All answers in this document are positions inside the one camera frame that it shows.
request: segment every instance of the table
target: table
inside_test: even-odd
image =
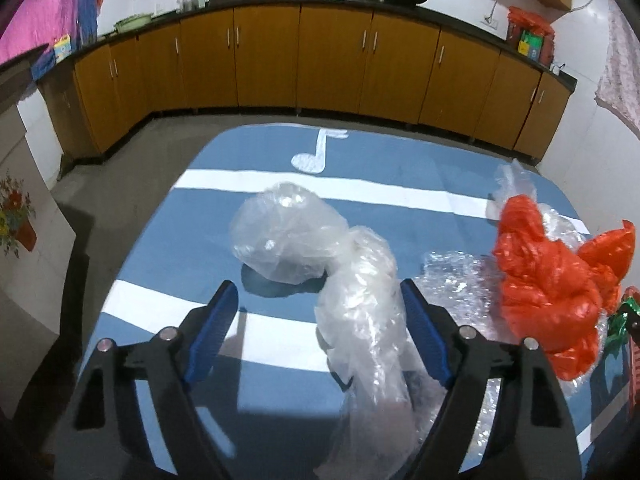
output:
[[[318,193],[350,225],[386,238],[398,276],[413,277],[428,251],[490,253],[496,225],[487,205],[503,163],[354,130],[289,123],[227,130],[204,147],[140,235],[111,287],[85,360],[100,338],[131,344],[177,326],[224,279],[232,280],[241,311],[209,377],[191,393],[198,415],[234,478],[315,478],[312,470],[326,457],[344,397],[316,337],[313,308],[321,281],[283,285],[243,266],[230,251],[235,212],[251,193],[295,182]],[[540,202],[588,233],[557,186],[536,174],[532,179]],[[624,352],[607,355],[569,400],[585,469],[592,441],[603,430],[595,444],[611,441],[624,424],[626,367]],[[173,472],[148,386],[139,381],[136,388],[154,460]]]

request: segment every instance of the metal screw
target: metal screw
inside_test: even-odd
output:
[[[109,339],[108,337],[100,339],[95,347],[98,352],[108,352],[109,350],[111,350],[111,348],[113,348],[113,339]]]
[[[178,329],[175,326],[165,326],[160,331],[160,339],[163,341],[171,341],[178,336]]]
[[[524,346],[526,346],[529,350],[537,350],[540,345],[532,337],[526,337],[524,338]]]
[[[476,329],[469,325],[461,326],[459,332],[464,339],[473,339],[478,334]]]

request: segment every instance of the green foil wrapper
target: green foil wrapper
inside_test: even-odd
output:
[[[638,314],[638,316],[640,316],[640,305],[638,305],[636,300],[633,298],[628,298],[628,300],[623,301],[620,304],[620,307],[623,305],[629,306],[636,314]],[[607,339],[605,341],[605,350],[607,352],[618,354],[622,345],[627,342],[629,337],[629,334],[626,331],[627,317],[628,314],[626,312],[622,312],[620,309],[618,309],[618,311],[612,316],[609,316],[609,329],[607,330]]]

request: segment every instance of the electrical outlet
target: electrical outlet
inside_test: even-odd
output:
[[[492,28],[493,30],[498,29],[498,20],[496,20],[495,18],[485,16],[484,20],[482,20],[480,23],[482,23],[483,25],[486,25],[489,28]]]

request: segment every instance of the pink cloth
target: pink cloth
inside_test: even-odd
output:
[[[65,34],[76,36],[77,0],[24,0],[0,38],[0,64]]]
[[[609,0],[607,64],[596,102],[640,137],[640,41],[613,0]]]

